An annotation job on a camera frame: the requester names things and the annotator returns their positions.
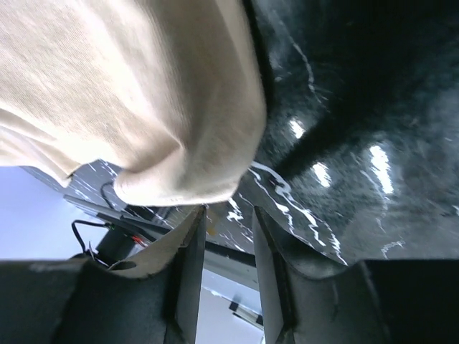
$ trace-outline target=black plastic part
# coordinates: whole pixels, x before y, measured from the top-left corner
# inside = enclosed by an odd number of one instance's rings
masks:
[[[231,304],[229,305],[229,310],[233,311],[233,312],[236,312],[237,311],[237,308],[239,308],[239,303],[237,302],[231,302]]]
[[[194,344],[205,212],[111,271],[88,259],[0,263],[0,343]]]
[[[263,316],[262,315],[258,315],[256,323],[258,325],[262,325],[263,326]]]
[[[105,215],[105,214],[101,214],[101,213],[98,213],[97,216],[99,219],[102,219],[103,221],[105,222],[108,222],[108,223],[111,223],[115,226],[118,226],[119,228],[121,228],[126,234],[128,235],[141,235],[143,236],[144,238],[146,238],[147,240],[149,240],[150,242],[154,242],[155,241],[155,238],[153,236],[151,236],[147,231],[143,230],[141,227],[139,226],[136,226],[136,224],[132,224],[132,223],[129,223],[127,221],[124,221],[123,220],[123,217],[121,217],[121,219],[115,219],[111,216],[108,216],[108,215]],[[167,234],[169,233],[171,230],[170,229],[164,229],[164,234]]]
[[[97,246],[98,258],[108,265],[129,257],[136,243],[126,236],[123,229],[113,226]]]
[[[255,207],[267,344],[459,343],[459,262],[319,254]]]

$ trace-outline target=wire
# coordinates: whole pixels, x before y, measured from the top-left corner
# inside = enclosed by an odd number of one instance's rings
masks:
[[[91,258],[93,258],[93,260],[95,261],[93,248],[91,247],[91,242],[89,242],[89,250],[88,251],[89,251],[89,254],[90,254]]]
[[[142,240],[141,238],[139,238],[138,236],[133,235],[131,238],[132,238],[132,240],[133,240],[135,243],[141,245],[143,248],[145,248],[145,247],[148,246],[148,245],[147,245],[145,242],[143,242],[143,240]]]
[[[115,210],[115,207],[112,205],[112,203],[110,202],[110,200],[108,199],[107,195],[105,194],[105,191],[104,191],[104,188],[106,186],[113,186],[113,182],[112,181],[108,181],[107,183],[103,184],[101,187],[100,187],[100,195],[102,196],[103,200],[106,202],[106,204],[108,205],[108,208],[112,209],[112,210]]]
[[[83,220],[74,220],[72,222],[72,230],[73,234],[75,235],[75,238],[77,238],[78,243],[81,246],[81,250],[83,251],[83,254],[86,253],[86,245],[83,239],[81,238],[81,235],[77,229],[77,224],[84,224],[86,226],[92,226],[92,227],[107,227],[107,224],[96,224],[95,222],[89,222],[89,221],[83,221]]]

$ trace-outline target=beige cloth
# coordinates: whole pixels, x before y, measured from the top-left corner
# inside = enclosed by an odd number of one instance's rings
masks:
[[[97,159],[129,204],[224,201],[265,105],[239,0],[0,0],[0,165]]]

